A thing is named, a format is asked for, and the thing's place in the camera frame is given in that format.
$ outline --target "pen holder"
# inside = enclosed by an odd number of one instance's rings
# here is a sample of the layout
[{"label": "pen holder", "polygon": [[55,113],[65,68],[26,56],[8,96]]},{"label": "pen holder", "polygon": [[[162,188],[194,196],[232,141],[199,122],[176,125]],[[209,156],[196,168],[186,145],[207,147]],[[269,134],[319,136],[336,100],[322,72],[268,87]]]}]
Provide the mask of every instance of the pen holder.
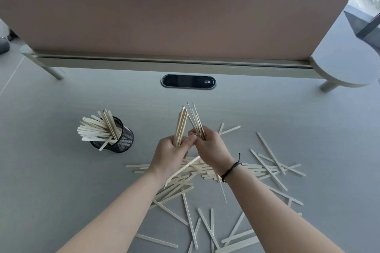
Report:
[{"label": "pen holder", "polygon": [[[117,140],[117,142],[115,142],[112,145],[107,144],[106,147],[104,147],[104,149],[108,149],[116,153],[125,152],[133,144],[133,139],[134,139],[133,132],[130,129],[126,128],[123,125],[123,122],[121,122],[119,118],[115,116],[113,116],[113,118],[114,118],[116,127],[122,129],[122,133],[119,140]],[[104,144],[104,142],[98,142],[98,141],[90,141],[90,143],[93,145],[93,147],[97,149],[99,149]]]}]

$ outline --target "black bracelet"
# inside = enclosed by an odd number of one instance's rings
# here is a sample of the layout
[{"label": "black bracelet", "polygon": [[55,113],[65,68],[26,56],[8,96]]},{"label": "black bracelet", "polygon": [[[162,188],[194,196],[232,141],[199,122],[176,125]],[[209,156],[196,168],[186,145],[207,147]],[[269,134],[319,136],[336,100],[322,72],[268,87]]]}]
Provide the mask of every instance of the black bracelet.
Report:
[{"label": "black bracelet", "polygon": [[241,165],[241,163],[239,162],[240,161],[240,153],[239,153],[239,160],[234,164],[232,165],[232,167],[230,169],[227,170],[226,173],[224,173],[222,176],[221,176],[221,180],[225,183],[226,182],[226,177],[231,173],[231,171],[237,166],[237,165]]}]

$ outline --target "hand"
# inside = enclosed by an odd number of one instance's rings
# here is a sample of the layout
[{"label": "hand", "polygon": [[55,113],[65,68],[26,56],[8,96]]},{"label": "hand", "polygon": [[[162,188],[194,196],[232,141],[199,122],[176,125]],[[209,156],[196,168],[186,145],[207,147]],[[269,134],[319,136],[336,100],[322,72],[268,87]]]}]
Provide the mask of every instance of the hand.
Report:
[{"label": "hand", "polygon": [[195,135],[183,137],[179,147],[174,147],[173,139],[174,136],[169,136],[159,141],[147,171],[154,173],[162,186],[179,169],[197,138]]},{"label": "hand", "polygon": [[[232,167],[236,160],[228,152],[218,132],[206,126],[203,126],[203,130],[206,134],[206,140],[202,140],[197,136],[194,144],[202,160],[215,169],[216,173],[221,176]],[[189,137],[195,135],[195,129],[190,130],[188,134]]]}]

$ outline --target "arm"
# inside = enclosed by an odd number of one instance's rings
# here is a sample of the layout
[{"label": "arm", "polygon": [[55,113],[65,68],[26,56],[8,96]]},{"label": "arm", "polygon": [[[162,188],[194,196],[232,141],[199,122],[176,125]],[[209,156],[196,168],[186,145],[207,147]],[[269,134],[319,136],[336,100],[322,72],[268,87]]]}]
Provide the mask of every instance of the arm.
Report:
[{"label": "arm", "polygon": [[57,253],[125,253],[154,196],[179,169],[195,140],[189,137],[175,148],[173,136],[161,139],[147,172]]},{"label": "arm", "polygon": [[[198,153],[217,174],[223,175],[236,160],[217,132],[205,126],[203,129],[206,141],[197,138],[195,145]],[[233,169],[226,177],[226,182],[266,253],[343,253],[243,166]]]}]

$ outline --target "left hand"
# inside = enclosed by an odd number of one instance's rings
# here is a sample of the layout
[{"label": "left hand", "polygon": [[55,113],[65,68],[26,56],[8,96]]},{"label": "left hand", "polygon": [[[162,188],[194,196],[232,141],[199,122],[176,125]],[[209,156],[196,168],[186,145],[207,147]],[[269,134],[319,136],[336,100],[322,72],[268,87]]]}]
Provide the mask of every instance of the left hand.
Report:
[{"label": "left hand", "polygon": [[197,136],[183,137],[179,147],[174,147],[173,139],[174,136],[169,136],[159,141],[147,171],[154,173],[162,186],[179,169],[182,160],[197,140]]}]

